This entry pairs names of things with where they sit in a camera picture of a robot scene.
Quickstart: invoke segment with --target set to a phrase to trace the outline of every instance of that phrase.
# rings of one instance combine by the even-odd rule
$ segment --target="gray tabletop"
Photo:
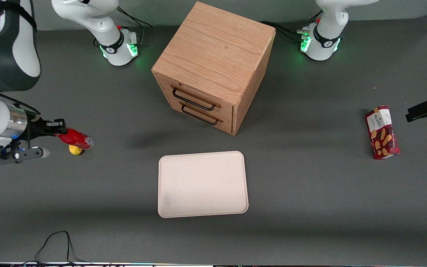
[[[289,24],[296,28],[304,23]],[[39,32],[39,83],[12,93],[63,117],[95,146],[0,166],[0,261],[32,260],[52,232],[103,262],[427,266],[427,17],[350,22],[326,62],[278,35],[235,137],[171,110],[150,68],[176,27],[146,30],[140,57],[110,66],[87,30]],[[375,161],[363,113],[389,105],[402,154]],[[249,209],[229,216],[157,214],[158,160],[239,150]],[[41,255],[64,261],[56,236]]]

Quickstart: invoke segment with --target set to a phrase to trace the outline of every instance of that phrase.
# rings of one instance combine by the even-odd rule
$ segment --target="wooden box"
[[[274,37],[273,27],[197,2],[151,71],[173,109],[236,135]]]

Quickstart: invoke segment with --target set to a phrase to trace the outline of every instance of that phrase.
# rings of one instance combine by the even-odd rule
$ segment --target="drawer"
[[[172,81],[165,76],[158,75],[158,81],[169,103],[173,102],[173,100],[182,101],[191,107],[203,111],[203,113],[232,121],[232,105],[218,100],[211,100],[208,96],[203,96],[202,93],[196,90],[187,89],[187,86],[183,84],[179,85],[178,82]]]
[[[171,107],[178,112],[182,112],[183,114],[194,118],[198,121],[201,121],[207,125],[215,127],[221,131],[227,132],[228,134],[232,134],[232,120],[226,120],[222,118],[215,117],[204,110],[200,110],[195,106],[191,106],[183,101],[175,101],[170,99]]]

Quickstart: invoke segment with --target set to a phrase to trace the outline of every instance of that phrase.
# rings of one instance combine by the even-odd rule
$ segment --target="plastic tray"
[[[239,151],[164,156],[158,213],[163,218],[244,213],[245,160]]]

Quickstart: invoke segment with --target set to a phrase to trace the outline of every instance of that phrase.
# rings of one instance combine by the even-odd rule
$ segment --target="black metal handle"
[[[193,117],[193,118],[195,118],[195,119],[197,119],[197,120],[200,120],[200,121],[201,121],[201,122],[203,122],[203,123],[206,123],[206,124],[211,125],[211,126],[215,126],[215,125],[217,125],[217,123],[218,123],[218,119],[216,119],[216,120],[215,120],[215,122],[211,123],[211,122],[209,122],[208,120],[205,120],[205,119],[203,119],[203,118],[200,118],[199,116],[196,116],[196,115],[194,115],[194,114],[192,114],[192,113],[190,113],[190,112],[185,111],[185,110],[184,110],[184,108],[185,108],[185,105],[182,105],[181,110],[182,110],[182,112],[183,112],[184,114],[187,114],[187,115],[189,115],[189,116],[191,116],[191,117]]]
[[[186,102],[187,102],[187,103],[189,103],[190,105],[194,105],[194,106],[196,106],[197,108],[201,108],[201,109],[206,110],[206,111],[212,111],[212,110],[214,110],[214,108],[215,108],[215,104],[214,104],[214,103],[212,104],[212,107],[211,107],[211,108],[207,108],[207,107],[205,107],[205,106],[203,106],[203,105],[200,105],[200,104],[198,104],[198,103],[196,103],[196,102],[192,102],[192,101],[188,100],[187,98],[183,98],[182,96],[176,95],[176,91],[177,91],[177,90],[178,90],[177,88],[173,87],[172,94],[173,94],[176,98],[179,98],[180,100],[186,101]]]

